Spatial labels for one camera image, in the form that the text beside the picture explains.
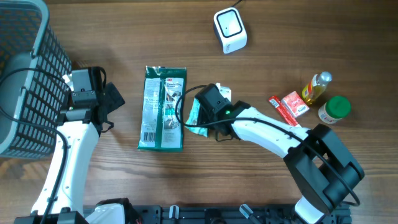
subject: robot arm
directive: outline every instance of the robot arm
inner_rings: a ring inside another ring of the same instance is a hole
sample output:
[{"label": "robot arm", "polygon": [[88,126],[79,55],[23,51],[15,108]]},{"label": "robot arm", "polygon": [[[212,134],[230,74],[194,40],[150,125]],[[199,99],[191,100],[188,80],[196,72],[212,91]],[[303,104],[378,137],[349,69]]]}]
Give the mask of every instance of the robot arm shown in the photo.
[{"label": "robot arm", "polygon": [[68,141],[65,168],[59,186],[55,186],[63,157],[63,142],[57,136],[49,173],[40,196],[32,207],[34,214],[44,214],[54,187],[57,187],[57,194],[50,214],[60,213],[63,208],[83,214],[83,193],[88,166],[100,134],[104,132],[102,124],[110,123],[107,114],[124,104],[116,87],[112,83],[105,85],[101,81],[101,71],[104,73],[103,68],[91,67],[74,70],[72,74],[64,76],[72,92],[62,105],[56,122],[57,130]]},{"label": "robot arm", "polygon": [[[195,98],[207,115],[208,121],[204,123],[215,123],[210,128],[223,135],[256,143],[283,158],[303,194],[295,206],[295,212],[307,223],[316,223],[324,215],[329,215],[350,193],[330,168],[336,170],[350,189],[364,177],[362,167],[327,126],[319,124],[313,130],[296,128],[269,118],[242,101],[232,105],[214,84],[202,89]],[[242,120],[244,118],[257,118],[286,133],[261,122]],[[287,133],[293,133],[302,141]],[[308,147],[321,156],[326,154],[328,164],[318,168],[313,163],[316,155]]]}]

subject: white jar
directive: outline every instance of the white jar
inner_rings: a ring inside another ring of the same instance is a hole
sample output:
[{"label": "white jar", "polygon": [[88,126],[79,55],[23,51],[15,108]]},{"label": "white jar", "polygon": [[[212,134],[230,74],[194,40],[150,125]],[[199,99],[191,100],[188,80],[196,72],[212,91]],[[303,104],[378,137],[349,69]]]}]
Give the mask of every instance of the white jar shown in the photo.
[{"label": "white jar", "polygon": [[326,124],[334,124],[351,111],[351,104],[343,96],[334,96],[319,108],[319,118]]}]

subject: green packet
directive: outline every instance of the green packet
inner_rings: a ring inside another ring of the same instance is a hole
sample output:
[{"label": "green packet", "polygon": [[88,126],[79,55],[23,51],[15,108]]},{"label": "green packet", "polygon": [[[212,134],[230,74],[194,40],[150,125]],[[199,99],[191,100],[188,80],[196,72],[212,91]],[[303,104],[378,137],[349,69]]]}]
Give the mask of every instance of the green packet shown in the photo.
[{"label": "green packet", "polygon": [[175,105],[185,92],[186,79],[187,68],[146,66],[138,149],[182,151],[183,129],[175,117]]}]

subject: cable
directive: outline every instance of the cable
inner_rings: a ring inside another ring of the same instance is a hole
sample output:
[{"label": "cable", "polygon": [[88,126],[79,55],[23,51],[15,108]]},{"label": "cable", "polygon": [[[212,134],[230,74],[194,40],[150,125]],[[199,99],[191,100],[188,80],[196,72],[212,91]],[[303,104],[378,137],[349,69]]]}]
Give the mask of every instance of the cable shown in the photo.
[{"label": "cable", "polygon": [[96,68],[98,68],[104,74],[104,81],[102,82],[102,86],[105,89],[105,87],[106,87],[106,72],[105,72],[105,69],[103,67],[96,67]]},{"label": "cable", "polygon": [[226,224],[226,221],[223,220],[222,218],[214,218],[210,224]]},{"label": "cable", "polygon": [[[22,72],[22,71],[41,72],[44,75],[47,75],[49,77],[52,77],[52,78],[54,78],[56,80],[59,80],[59,81],[65,83],[65,81],[62,78],[59,78],[59,77],[57,77],[57,76],[55,76],[55,75],[53,75],[53,74],[51,74],[49,72],[46,72],[45,70],[38,69],[38,68],[20,68],[20,69],[13,70],[13,71],[9,72],[7,75],[1,77],[0,86],[5,81],[6,78],[10,77],[11,75],[13,75],[13,74],[15,74],[17,72]],[[63,143],[63,156],[62,156],[62,160],[61,160],[61,164],[60,164],[60,169],[58,171],[57,178],[55,179],[55,183],[54,183],[54,187],[53,187],[53,189],[51,191],[51,195],[48,198],[47,207],[45,208],[42,220],[40,221],[40,224],[44,224],[45,223],[45,219],[47,218],[47,215],[49,214],[50,209],[52,208],[52,205],[53,205],[54,201],[56,201],[55,196],[57,195],[57,189],[58,189],[58,187],[60,185],[61,176],[63,174],[63,171],[65,170],[65,164],[66,164],[66,160],[67,160],[67,156],[68,156],[68,141],[67,141],[66,137],[60,131],[56,130],[55,128],[51,128],[51,127],[47,127],[47,126],[39,125],[39,124],[28,123],[28,122],[25,122],[25,121],[21,121],[21,120],[15,119],[12,116],[8,115],[3,110],[3,108],[1,106],[0,106],[0,113],[4,117],[6,117],[7,119],[9,119],[9,120],[11,120],[13,122],[17,122],[17,123],[23,124],[23,125],[32,126],[34,128],[38,128],[38,129],[46,129],[48,131],[53,131],[57,135],[59,135],[61,140],[62,140],[62,143]]]},{"label": "cable", "polygon": [[65,83],[65,80],[63,78],[59,78],[56,75],[51,74],[50,72],[47,72],[45,70],[39,69],[39,68],[20,68],[20,69],[15,69],[11,72],[9,72],[7,75],[1,77],[0,79],[0,86],[1,84],[5,81],[6,78],[10,77],[11,75],[17,73],[17,72],[23,72],[23,71],[34,71],[34,72],[41,72],[46,76],[52,77],[53,79],[56,79],[58,81],[61,81],[63,83]]},{"label": "cable", "polygon": [[178,104],[179,102],[185,98],[185,95],[193,90],[196,90],[198,88],[204,88],[206,87],[206,85],[200,85],[200,86],[196,86],[193,87],[189,90],[187,90],[185,93],[181,94],[180,98],[177,100],[177,103],[175,105],[175,117],[177,119],[177,121],[179,121],[182,125],[186,126],[186,127],[190,127],[190,128],[205,128],[205,127],[209,127],[215,124],[221,124],[221,123],[233,123],[235,121],[254,121],[254,122],[258,122],[258,123],[262,123],[262,124],[266,124],[268,126],[271,126],[275,129],[278,129],[279,131],[282,131],[283,133],[287,134],[288,136],[296,139],[301,145],[303,145],[304,147],[308,148],[312,153],[314,153],[314,155],[316,155],[324,164],[326,164],[326,166],[332,171],[332,173],[336,176],[336,178],[344,185],[344,187],[346,188],[346,190],[349,192],[349,194],[354,198],[355,203],[353,202],[342,202],[343,204],[348,204],[348,205],[352,205],[352,206],[359,206],[361,204],[361,202],[359,201],[358,196],[354,193],[353,189],[351,189],[351,187],[349,187],[349,185],[347,184],[347,182],[341,177],[341,175],[335,170],[335,168],[333,168],[328,161],[326,161],[325,158],[323,158],[323,156],[321,156],[316,150],[314,150],[314,148],[312,146],[310,146],[309,144],[307,144],[303,139],[300,139],[298,136],[296,136],[293,132],[291,131],[286,131],[285,129],[279,127],[276,124],[272,124],[268,121],[264,121],[258,118],[230,118],[230,119],[223,119],[220,121],[214,121],[214,122],[210,122],[210,123],[206,123],[206,124],[197,124],[197,125],[192,125],[192,124],[186,124],[183,121],[180,120],[180,118],[178,117],[178,113],[177,113],[177,108],[178,108]]},{"label": "cable", "polygon": [[239,4],[243,0],[238,0],[235,4],[233,4],[231,7],[235,7],[237,4]]}]

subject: bottle cap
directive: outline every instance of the bottle cap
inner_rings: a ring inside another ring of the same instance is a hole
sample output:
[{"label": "bottle cap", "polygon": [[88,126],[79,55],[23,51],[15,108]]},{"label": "bottle cap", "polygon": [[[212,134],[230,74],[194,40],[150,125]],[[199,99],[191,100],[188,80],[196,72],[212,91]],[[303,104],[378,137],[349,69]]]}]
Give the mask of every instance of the bottle cap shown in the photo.
[{"label": "bottle cap", "polygon": [[322,72],[318,78],[318,82],[321,85],[327,85],[331,81],[331,73],[330,72]]},{"label": "bottle cap", "polygon": [[343,96],[334,96],[326,103],[326,112],[335,119],[345,118],[351,111],[351,103]]}]

